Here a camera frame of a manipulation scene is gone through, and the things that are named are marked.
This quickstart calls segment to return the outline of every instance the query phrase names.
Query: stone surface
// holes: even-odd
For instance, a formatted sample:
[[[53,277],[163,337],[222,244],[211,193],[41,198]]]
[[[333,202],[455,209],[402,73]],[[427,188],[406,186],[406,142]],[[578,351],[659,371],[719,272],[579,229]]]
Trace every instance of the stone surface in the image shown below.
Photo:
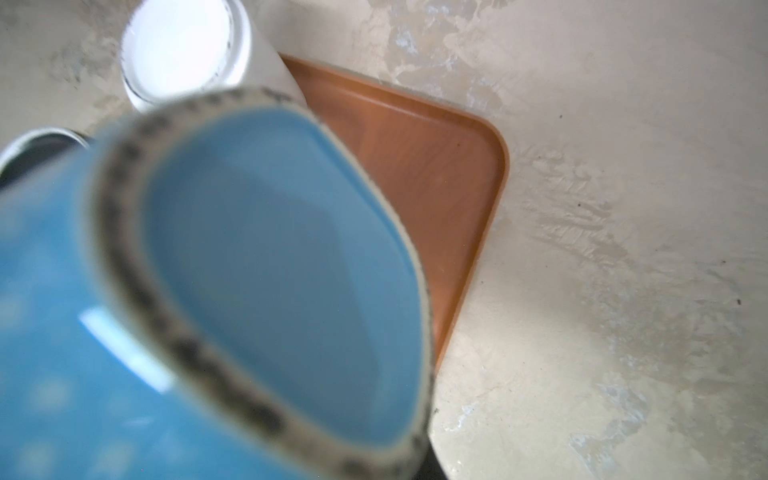
[[[768,477],[768,4],[245,3],[278,49],[508,142],[438,379],[451,478]],[[136,4],[0,5],[0,143],[130,110],[115,54]]]

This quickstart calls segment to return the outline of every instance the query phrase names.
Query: brown tray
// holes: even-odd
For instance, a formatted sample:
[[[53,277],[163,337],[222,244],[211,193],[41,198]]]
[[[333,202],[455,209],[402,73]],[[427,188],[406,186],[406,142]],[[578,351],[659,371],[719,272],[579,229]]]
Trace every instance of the brown tray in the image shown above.
[[[357,156],[405,224],[432,296],[440,365],[509,169],[480,117],[283,55],[307,104]]]

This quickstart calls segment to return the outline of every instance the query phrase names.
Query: blue mug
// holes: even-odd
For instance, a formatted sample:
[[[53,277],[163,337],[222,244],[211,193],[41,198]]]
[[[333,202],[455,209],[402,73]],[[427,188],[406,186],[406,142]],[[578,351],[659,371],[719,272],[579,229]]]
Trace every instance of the blue mug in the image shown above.
[[[376,185],[268,90],[0,190],[0,478],[411,478],[429,296]]]

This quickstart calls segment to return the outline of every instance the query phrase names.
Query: tray rim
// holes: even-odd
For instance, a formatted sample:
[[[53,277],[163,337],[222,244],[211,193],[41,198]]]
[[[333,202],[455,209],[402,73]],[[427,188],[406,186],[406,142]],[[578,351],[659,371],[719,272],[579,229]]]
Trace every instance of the tray rim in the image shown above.
[[[432,328],[432,335],[435,342],[435,372],[438,372],[440,370],[442,360],[445,357],[445,352],[448,350],[448,344],[451,341],[453,330],[456,327],[459,314],[461,313],[462,307],[464,306],[464,300],[467,296],[467,293],[469,292],[469,287],[472,284],[472,281],[475,279],[475,269],[477,268],[478,261],[480,259],[480,256],[482,255],[483,247],[485,246],[485,241],[488,239],[488,234],[491,231],[491,225],[493,224],[493,221],[496,218],[496,211],[498,209],[498,205],[501,203],[502,197],[504,196],[505,188],[507,186],[507,183],[509,182],[509,172],[510,172],[509,148],[507,146],[507,142],[504,139],[504,136],[489,119],[481,117],[480,115],[472,113],[471,111],[463,110],[461,109],[461,105],[457,105],[452,102],[447,102],[439,98],[434,98],[432,96],[423,94],[422,92],[414,91],[409,88],[404,88],[400,85],[395,85],[387,81],[369,77],[367,75],[360,74],[358,72],[349,70],[344,67],[331,65],[324,61],[306,60],[303,58],[296,57],[294,55],[284,54],[282,52],[280,52],[280,57],[284,61],[287,60],[292,63],[300,64],[304,67],[316,68],[328,74],[342,77],[347,81],[363,84],[371,88],[375,88],[390,94],[404,97],[406,100],[424,104],[426,107],[447,111],[451,114],[454,114],[455,116],[466,118],[474,122],[475,124],[478,124],[480,127],[483,127],[485,130],[487,130],[488,133],[490,133],[491,136],[493,137],[494,141],[501,148],[502,158],[499,159],[500,160],[499,163],[501,164],[502,175],[499,181],[499,186],[498,186],[498,189],[496,189],[495,196],[491,205],[491,209],[488,212],[488,219],[485,221],[485,224],[483,225],[482,233],[480,235],[480,240],[478,241],[477,247],[473,249],[475,252],[474,254],[472,254],[472,261],[469,265],[469,268],[467,269],[467,272],[465,275],[465,281],[463,282],[462,290],[458,295],[456,306],[453,309],[451,318],[448,321],[448,325],[446,326],[445,332],[442,335],[443,336],[442,341],[440,341],[440,339],[434,338],[434,327]]]

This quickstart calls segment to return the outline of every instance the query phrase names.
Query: white container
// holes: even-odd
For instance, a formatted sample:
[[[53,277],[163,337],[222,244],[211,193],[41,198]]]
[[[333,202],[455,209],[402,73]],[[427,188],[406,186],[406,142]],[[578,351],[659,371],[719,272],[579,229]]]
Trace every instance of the white container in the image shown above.
[[[139,111],[237,85],[306,105],[299,85],[240,0],[144,0],[123,34],[125,91]]]

